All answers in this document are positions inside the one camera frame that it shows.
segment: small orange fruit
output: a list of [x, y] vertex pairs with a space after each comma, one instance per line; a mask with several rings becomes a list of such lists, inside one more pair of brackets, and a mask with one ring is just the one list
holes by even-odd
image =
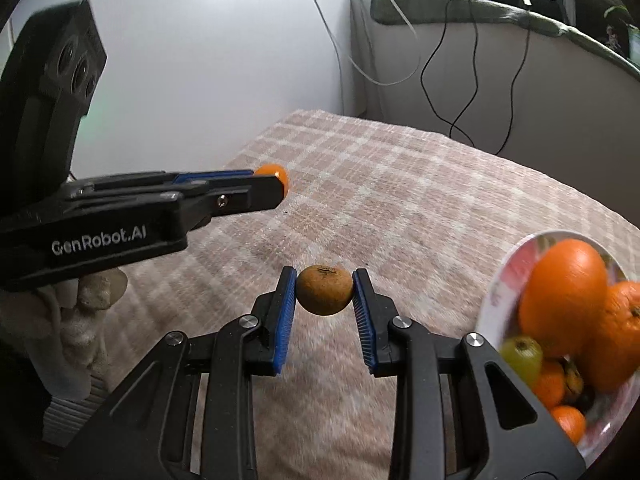
[[284, 196], [289, 192], [289, 177], [287, 171], [279, 164], [263, 164], [254, 171], [256, 175], [275, 175], [284, 187]]
[[598, 251], [581, 240], [562, 240], [533, 268], [518, 308], [520, 329], [546, 357], [578, 355], [606, 292], [607, 269]]
[[532, 388], [536, 397], [550, 410], [564, 398], [564, 369], [557, 361], [544, 361], [540, 375]]
[[577, 446], [587, 429], [587, 421], [584, 415], [571, 406], [557, 406], [551, 410], [551, 415]]
[[577, 364], [602, 393], [617, 390], [640, 367], [640, 283], [620, 282], [607, 289], [593, 337]]

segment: plaid tablecloth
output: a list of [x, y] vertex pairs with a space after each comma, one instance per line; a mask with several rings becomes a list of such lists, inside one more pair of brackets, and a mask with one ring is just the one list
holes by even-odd
[[[450, 336], [473, 328], [500, 260], [532, 232], [577, 230], [638, 275], [640, 232], [619, 215], [441, 134], [296, 112], [228, 167], [265, 162], [289, 171], [279, 208], [215, 219], [187, 250], [124, 269], [106, 328], [112, 387], [169, 330], [200, 335], [248, 312], [286, 265], [366, 267], [399, 311]], [[260, 478], [387, 478], [394, 403], [394, 381], [362, 361], [351, 307], [297, 309], [283, 374], [254, 382]]]

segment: white plate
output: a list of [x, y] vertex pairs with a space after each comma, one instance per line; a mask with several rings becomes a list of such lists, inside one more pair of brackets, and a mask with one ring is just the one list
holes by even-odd
[[[518, 300], [531, 271], [549, 247], [565, 238], [583, 240], [600, 253], [607, 266], [609, 285], [627, 280], [616, 259], [599, 243], [580, 233], [549, 230], [523, 238], [502, 260], [484, 297], [476, 323], [476, 332], [481, 333], [494, 348], [500, 349], [505, 339], [519, 334], [516, 319]], [[612, 441], [639, 394], [640, 375], [636, 373], [615, 394], [596, 396], [593, 408], [586, 414], [587, 431], [578, 443], [578, 450], [587, 466]]]

